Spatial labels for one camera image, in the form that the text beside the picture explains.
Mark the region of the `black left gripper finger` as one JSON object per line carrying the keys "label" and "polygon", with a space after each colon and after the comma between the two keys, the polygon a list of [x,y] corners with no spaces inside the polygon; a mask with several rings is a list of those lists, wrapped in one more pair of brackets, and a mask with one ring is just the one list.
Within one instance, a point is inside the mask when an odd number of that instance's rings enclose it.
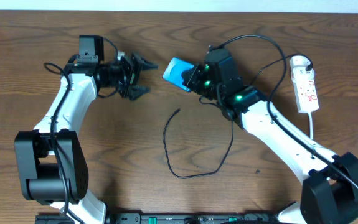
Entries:
{"label": "black left gripper finger", "polygon": [[129,100],[137,100],[139,97],[149,92],[150,89],[146,86],[141,86],[141,85],[129,86],[126,92],[126,97]]}
{"label": "black left gripper finger", "polygon": [[131,58],[135,64],[135,67],[138,70],[156,70],[158,69],[158,64],[152,63],[149,60],[146,60],[144,57],[140,56],[137,53],[132,53]]}

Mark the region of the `blue Galaxy smartphone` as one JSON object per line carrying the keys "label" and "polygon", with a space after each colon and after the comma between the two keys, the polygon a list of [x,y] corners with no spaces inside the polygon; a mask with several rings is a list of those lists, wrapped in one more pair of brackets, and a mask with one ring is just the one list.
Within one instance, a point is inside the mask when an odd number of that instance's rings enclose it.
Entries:
{"label": "blue Galaxy smartphone", "polygon": [[186,92],[191,92],[191,90],[183,84],[184,79],[182,77],[182,73],[188,70],[192,70],[193,68],[193,64],[173,57],[165,69],[162,78]]}

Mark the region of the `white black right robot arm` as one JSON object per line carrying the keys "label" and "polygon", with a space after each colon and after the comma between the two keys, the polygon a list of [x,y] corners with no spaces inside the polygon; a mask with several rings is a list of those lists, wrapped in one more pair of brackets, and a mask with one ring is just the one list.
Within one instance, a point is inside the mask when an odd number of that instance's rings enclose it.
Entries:
{"label": "white black right robot arm", "polygon": [[179,72],[182,84],[210,100],[265,143],[301,183],[301,200],[280,211],[281,223],[351,223],[358,218],[358,158],[339,156],[289,122],[271,100],[235,72],[195,65]]}

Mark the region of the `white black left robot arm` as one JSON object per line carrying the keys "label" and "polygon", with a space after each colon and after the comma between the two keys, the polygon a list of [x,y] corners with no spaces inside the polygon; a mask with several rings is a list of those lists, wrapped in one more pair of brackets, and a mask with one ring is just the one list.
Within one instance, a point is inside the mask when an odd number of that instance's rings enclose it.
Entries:
{"label": "white black left robot arm", "polygon": [[102,60],[98,55],[73,55],[59,68],[60,89],[47,114],[32,131],[20,131],[14,140],[23,197],[59,211],[36,216],[36,223],[116,222],[107,204],[88,188],[78,132],[101,88],[113,87],[134,101],[149,92],[137,84],[140,72],[158,65],[136,53],[119,53],[112,62]]}

